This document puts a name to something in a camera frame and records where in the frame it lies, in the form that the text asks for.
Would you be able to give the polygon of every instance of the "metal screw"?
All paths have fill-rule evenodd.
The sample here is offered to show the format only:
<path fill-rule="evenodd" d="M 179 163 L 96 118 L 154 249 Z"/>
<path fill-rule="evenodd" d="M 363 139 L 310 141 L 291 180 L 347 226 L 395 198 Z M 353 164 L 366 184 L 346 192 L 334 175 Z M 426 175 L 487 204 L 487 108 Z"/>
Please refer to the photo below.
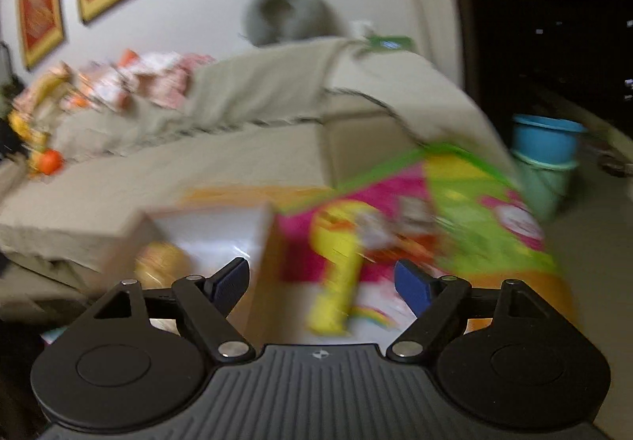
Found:
<path fill-rule="evenodd" d="M 405 340 L 395 344 L 393 347 L 391 347 L 391 350 L 397 357 L 411 358 L 413 356 L 419 355 L 424 350 L 424 348 L 418 342 Z"/>
<path fill-rule="evenodd" d="M 218 351 L 225 358 L 237 358 L 240 356 L 244 356 L 250 347 L 248 344 L 244 342 L 224 342 L 220 347 L 218 347 Z"/>

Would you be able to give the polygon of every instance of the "floor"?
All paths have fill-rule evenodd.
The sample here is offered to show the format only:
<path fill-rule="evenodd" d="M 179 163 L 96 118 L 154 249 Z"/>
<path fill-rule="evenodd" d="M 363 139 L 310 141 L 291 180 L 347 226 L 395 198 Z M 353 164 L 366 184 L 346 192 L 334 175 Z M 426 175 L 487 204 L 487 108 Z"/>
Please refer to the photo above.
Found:
<path fill-rule="evenodd" d="M 566 209 L 545 229 L 567 271 L 581 330 L 611 365 L 612 386 L 596 423 L 627 440 L 633 438 L 633 201 L 627 181 L 600 171 L 589 155 L 574 183 Z"/>

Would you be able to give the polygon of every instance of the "yellow toy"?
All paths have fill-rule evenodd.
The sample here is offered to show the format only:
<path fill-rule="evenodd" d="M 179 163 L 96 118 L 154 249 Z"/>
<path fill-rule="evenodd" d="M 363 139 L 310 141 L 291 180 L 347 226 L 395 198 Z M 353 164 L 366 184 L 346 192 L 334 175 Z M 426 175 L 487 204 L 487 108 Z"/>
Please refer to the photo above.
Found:
<path fill-rule="evenodd" d="M 320 210 L 310 230 L 310 246 L 327 261 L 322 290 L 308 316 L 308 328 L 321 336 L 343 336 L 363 266 L 356 217 L 375 208 L 361 201 L 337 201 Z"/>
<path fill-rule="evenodd" d="M 51 69 L 14 101 L 8 121 L 30 151 L 31 174 L 39 172 L 42 154 L 48 148 L 49 132 L 60 113 L 59 101 L 72 89 L 67 83 L 70 69 L 66 64 Z"/>

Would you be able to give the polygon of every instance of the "snack package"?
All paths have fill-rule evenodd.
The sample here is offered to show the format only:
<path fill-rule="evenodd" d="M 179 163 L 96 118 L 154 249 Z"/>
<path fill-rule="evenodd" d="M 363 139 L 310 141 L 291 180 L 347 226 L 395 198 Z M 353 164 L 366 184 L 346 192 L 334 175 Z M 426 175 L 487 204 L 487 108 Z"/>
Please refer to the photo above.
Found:
<path fill-rule="evenodd" d="M 300 212 L 281 217 L 289 243 L 287 281 L 320 282 L 321 287 L 307 319 L 309 331 L 318 336 L 347 336 L 348 319 L 356 309 L 370 309 L 373 317 L 388 317 L 387 307 L 400 301 L 381 299 L 377 306 L 358 306 L 359 282 L 393 286 L 393 266 L 407 258 L 432 275 L 441 232 L 420 164 L 358 182 L 358 190 L 332 192 L 329 199 Z M 397 330 L 406 323 L 383 320 Z"/>
<path fill-rule="evenodd" d="M 191 269 L 189 255 L 170 242 L 151 242 L 136 258 L 136 277 L 143 288 L 169 288 Z"/>
<path fill-rule="evenodd" d="M 451 242 L 438 265 L 474 287 L 520 279 L 574 322 L 574 299 L 545 233 L 507 179 L 454 146 L 427 148 L 423 167 L 442 237 Z"/>

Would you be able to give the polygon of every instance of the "cardboard box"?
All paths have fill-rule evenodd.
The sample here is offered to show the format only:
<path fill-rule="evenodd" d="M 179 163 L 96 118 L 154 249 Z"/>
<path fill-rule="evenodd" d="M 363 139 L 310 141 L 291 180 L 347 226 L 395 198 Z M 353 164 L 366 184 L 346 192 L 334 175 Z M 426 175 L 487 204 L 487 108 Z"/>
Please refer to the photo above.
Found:
<path fill-rule="evenodd" d="M 275 319 L 284 256 L 271 206 L 189 206 L 142 212 L 106 257 L 99 285 L 106 289 L 133 278 L 138 254 L 153 241 L 172 242 L 183 249 L 191 257 L 192 274 L 205 277 L 234 258 L 248 260 L 251 284 L 228 319 L 255 348 L 262 347 Z"/>

